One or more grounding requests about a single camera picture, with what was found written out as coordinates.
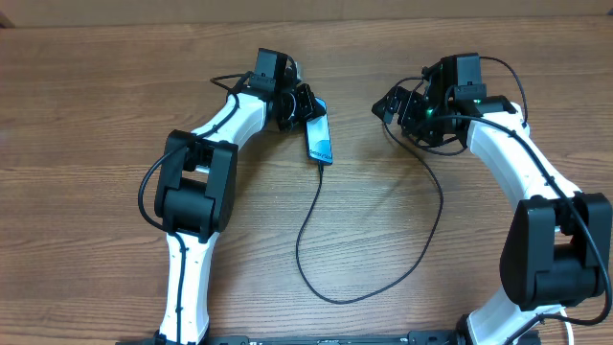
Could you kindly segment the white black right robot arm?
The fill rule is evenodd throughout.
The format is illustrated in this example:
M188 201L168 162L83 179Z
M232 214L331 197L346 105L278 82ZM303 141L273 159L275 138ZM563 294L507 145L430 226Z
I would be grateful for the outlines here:
M584 193L546 159L531 140L527 106L488 93L482 60L475 53L443 57L421 71L413 89L396 84L372 108L420 150L443 155L459 142L490 170L513 210L500 288L452 331L411 332L418 344L535 344L537 324L575 326L568 308L612 298L610 201Z

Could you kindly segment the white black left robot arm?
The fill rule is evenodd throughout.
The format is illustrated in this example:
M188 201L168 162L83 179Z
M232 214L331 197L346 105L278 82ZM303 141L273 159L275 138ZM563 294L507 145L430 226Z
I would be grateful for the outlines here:
M139 187L159 175L155 215L146 220L165 232L170 259L166 310L150 344L203 344L208 337L213 252L233 212L238 152L248 140L270 120L279 130L304 127L308 158L320 168L333 161L327 105L303 82L291 56L261 48L254 70L234 78L214 118L169 134Z

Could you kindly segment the blue screen smartphone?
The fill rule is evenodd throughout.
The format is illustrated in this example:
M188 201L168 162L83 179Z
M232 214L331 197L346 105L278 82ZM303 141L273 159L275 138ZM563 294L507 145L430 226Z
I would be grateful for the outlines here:
M315 101L324 113L322 116L306 122L306 152L309 159L329 166L333 163L333 155L327 104L320 98L316 98Z

